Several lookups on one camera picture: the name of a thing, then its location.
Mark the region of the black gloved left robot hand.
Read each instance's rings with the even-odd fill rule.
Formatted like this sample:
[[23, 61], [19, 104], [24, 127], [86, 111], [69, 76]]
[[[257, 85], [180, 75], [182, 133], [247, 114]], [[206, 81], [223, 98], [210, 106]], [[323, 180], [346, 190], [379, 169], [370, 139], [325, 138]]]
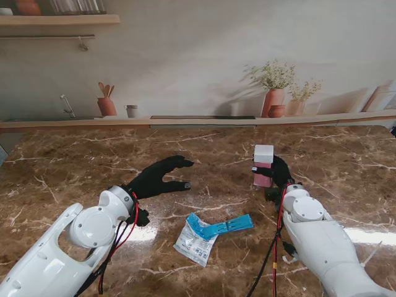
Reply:
[[164, 182], [163, 177], [177, 168], [191, 167], [193, 165], [193, 161], [187, 160], [181, 155], [165, 158], [146, 167], [126, 185], [126, 188], [130, 193], [133, 192], [138, 199], [146, 199], [170, 192], [188, 191], [191, 188], [190, 182]]

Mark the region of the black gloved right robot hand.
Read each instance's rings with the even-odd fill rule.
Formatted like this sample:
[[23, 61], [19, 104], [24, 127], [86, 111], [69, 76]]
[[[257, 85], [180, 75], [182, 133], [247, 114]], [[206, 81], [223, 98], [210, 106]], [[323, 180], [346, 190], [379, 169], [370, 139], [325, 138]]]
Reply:
[[251, 170], [255, 174], [272, 178], [275, 185], [279, 188], [283, 188], [288, 184], [295, 184], [288, 165], [282, 158], [276, 155], [273, 156], [273, 163], [270, 168], [253, 166]]

